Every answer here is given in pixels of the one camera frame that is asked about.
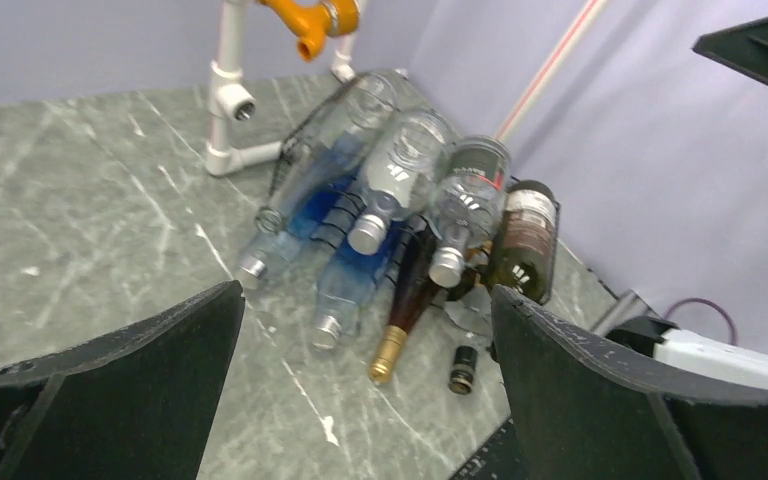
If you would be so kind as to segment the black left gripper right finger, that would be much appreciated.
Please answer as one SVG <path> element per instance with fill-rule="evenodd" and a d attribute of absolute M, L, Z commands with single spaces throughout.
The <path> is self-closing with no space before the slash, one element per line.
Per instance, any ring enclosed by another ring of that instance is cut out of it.
<path fill-rule="evenodd" d="M 497 359 L 529 479 L 768 479 L 768 390 L 681 370 L 514 290 Z"/>

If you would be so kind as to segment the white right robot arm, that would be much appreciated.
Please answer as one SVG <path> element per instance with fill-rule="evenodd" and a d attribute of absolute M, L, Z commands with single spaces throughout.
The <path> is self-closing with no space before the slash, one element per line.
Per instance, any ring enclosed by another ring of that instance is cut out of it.
<path fill-rule="evenodd" d="M 620 114 L 623 269 L 677 317 L 665 364 L 768 389 L 768 1 L 695 1 Z"/>

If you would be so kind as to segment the dark green wine bottle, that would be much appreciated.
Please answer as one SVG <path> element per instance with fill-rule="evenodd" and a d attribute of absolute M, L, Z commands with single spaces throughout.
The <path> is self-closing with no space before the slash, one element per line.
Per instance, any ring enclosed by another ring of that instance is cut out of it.
<path fill-rule="evenodd" d="M 502 285 L 546 304 L 551 297 L 558 220 L 559 204 L 547 185 L 537 180 L 512 184 L 495 236 L 468 251 L 467 270 L 446 300 L 461 300 L 476 287 L 492 291 Z"/>

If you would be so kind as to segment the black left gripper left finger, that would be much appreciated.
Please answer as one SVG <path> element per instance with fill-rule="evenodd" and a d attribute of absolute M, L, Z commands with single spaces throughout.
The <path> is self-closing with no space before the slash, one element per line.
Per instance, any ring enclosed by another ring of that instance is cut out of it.
<path fill-rule="evenodd" d="M 0 368 L 0 479 L 193 479 L 245 309 L 237 281 Z"/>

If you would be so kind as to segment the clear bottle dark label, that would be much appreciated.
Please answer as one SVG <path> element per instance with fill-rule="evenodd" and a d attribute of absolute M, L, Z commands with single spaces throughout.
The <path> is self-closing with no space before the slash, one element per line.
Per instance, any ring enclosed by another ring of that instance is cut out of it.
<path fill-rule="evenodd" d="M 458 285 L 467 251 L 495 234 L 509 163 L 509 151 L 494 138 L 474 135 L 455 144 L 427 208 L 427 219 L 438 238 L 429 267 L 429 278 L 437 285 Z"/>

